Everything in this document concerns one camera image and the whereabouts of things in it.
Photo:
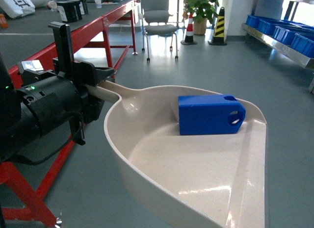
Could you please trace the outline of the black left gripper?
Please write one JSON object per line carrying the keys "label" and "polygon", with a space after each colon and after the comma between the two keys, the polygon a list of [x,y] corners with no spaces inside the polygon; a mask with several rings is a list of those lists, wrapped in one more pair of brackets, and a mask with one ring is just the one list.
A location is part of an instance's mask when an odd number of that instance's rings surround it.
{"label": "black left gripper", "polygon": [[88,94],[86,85],[115,82],[115,69],[76,60],[70,78],[62,71],[45,71],[39,60],[22,61],[25,84],[17,92],[21,117],[16,123],[16,145],[27,145],[69,122],[72,140],[84,145],[83,125],[96,120],[103,102]]}

